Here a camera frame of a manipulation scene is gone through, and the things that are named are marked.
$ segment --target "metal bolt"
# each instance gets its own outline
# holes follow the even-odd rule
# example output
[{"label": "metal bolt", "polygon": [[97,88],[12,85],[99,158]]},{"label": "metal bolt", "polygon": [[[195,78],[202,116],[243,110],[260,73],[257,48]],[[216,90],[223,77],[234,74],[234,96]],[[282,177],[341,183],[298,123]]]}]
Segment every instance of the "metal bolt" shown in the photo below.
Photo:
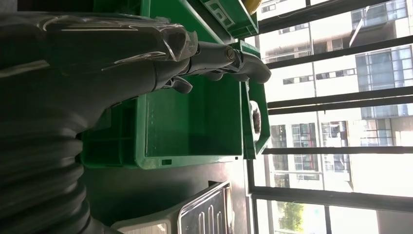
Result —
[{"label": "metal bolt", "polygon": [[227,49],[226,52],[225,52],[225,55],[229,60],[234,60],[235,59],[235,51],[232,48]]}]

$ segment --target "yellow object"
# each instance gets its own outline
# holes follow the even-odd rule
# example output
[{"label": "yellow object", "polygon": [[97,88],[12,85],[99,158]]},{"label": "yellow object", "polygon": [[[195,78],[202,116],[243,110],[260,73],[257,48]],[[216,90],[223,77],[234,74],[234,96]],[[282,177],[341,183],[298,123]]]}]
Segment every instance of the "yellow object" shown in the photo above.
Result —
[{"label": "yellow object", "polygon": [[262,0],[243,0],[246,11],[250,16],[257,11],[258,7],[261,5],[261,1]]}]

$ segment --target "robotic arm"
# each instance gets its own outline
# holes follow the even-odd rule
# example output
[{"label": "robotic arm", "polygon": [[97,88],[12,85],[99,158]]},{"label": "robotic arm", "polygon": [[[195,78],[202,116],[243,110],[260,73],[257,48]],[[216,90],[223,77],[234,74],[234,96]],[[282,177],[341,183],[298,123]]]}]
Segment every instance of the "robotic arm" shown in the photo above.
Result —
[{"label": "robotic arm", "polygon": [[178,24],[125,15],[0,15],[0,234],[114,234],[90,216],[75,163],[103,111],[182,78],[264,83],[261,60]]}]

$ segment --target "tree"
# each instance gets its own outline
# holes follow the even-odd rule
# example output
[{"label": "tree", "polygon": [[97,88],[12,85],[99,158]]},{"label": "tree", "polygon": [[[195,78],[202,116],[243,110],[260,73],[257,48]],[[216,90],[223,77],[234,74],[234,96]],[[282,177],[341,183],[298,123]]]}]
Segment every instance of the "tree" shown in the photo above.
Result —
[{"label": "tree", "polygon": [[284,214],[279,219],[280,228],[297,232],[302,231],[302,212],[304,211],[304,206],[292,202],[277,202],[277,204],[279,211]]}]

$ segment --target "green storage box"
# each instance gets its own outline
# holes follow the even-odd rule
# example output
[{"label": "green storage box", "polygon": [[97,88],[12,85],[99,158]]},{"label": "green storage box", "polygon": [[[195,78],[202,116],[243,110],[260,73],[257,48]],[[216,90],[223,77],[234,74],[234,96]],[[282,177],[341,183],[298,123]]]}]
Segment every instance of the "green storage box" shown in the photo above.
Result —
[{"label": "green storage box", "polygon": [[[251,53],[261,57],[258,48],[239,41],[231,45],[233,48]],[[268,140],[271,138],[270,123],[268,119],[267,101],[265,99],[265,88],[263,84],[253,82],[243,82],[242,90],[242,115],[243,115],[243,136],[244,136],[244,158],[255,159],[256,155],[261,154]],[[261,113],[261,134],[257,142],[253,139],[253,123],[249,101],[253,100],[258,104]]]},{"label": "green storage box", "polygon": [[[196,31],[199,40],[222,43],[185,0],[143,0],[138,4],[132,0],[97,0],[95,10],[166,17]],[[227,162],[252,155],[247,149],[256,145],[243,137],[241,83],[228,75],[219,82],[203,76],[188,80],[193,84],[188,95],[161,90],[108,109],[97,127],[81,136],[82,163],[93,168],[156,169]],[[251,129],[250,116],[245,118],[249,125],[244,124],[244,128]]]},{"label": "green storage box", "polygon": [[249,15],[241,0],[200,0],[233,38],[258,34],[257,13]]}]

